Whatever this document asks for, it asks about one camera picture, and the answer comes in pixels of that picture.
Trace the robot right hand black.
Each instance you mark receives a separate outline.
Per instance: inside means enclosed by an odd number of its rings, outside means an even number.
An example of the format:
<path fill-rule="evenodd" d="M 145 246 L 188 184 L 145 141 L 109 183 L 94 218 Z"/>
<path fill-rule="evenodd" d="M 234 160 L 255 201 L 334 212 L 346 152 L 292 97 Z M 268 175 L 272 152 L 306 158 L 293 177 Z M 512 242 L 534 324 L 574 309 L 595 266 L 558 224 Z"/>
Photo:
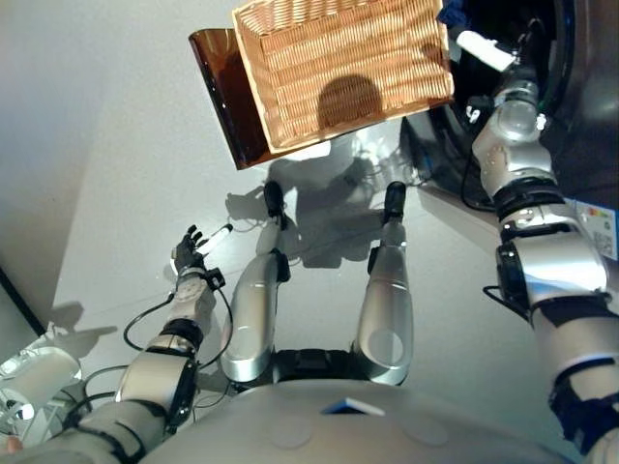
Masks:
<path fill-rule="evenodd" d="M 508 48 L 462 25 L 452 26 L 449 37 L 461 49 L 500 73 L 504 80 L 540 83 L 547 78 L 543 64 L 546 33 L 537 19 L 532 19 L 520 33 L 515 48 Z"/>

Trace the robot left hand black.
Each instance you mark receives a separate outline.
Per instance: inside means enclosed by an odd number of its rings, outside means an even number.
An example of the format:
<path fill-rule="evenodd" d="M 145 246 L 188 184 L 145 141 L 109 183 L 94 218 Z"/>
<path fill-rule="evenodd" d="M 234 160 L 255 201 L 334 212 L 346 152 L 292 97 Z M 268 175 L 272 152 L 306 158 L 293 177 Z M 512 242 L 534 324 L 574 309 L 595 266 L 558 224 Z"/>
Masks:
<path fill-rule="evenodd" d="M 205 236 L 192 224 L 181 241 L 171 250 L 170 266 L 174 274 L 180 276 L 189 269 L 205 270 L 204 260 L 213 252 L 234 230 L 226 223 L 210 236 Z"/>

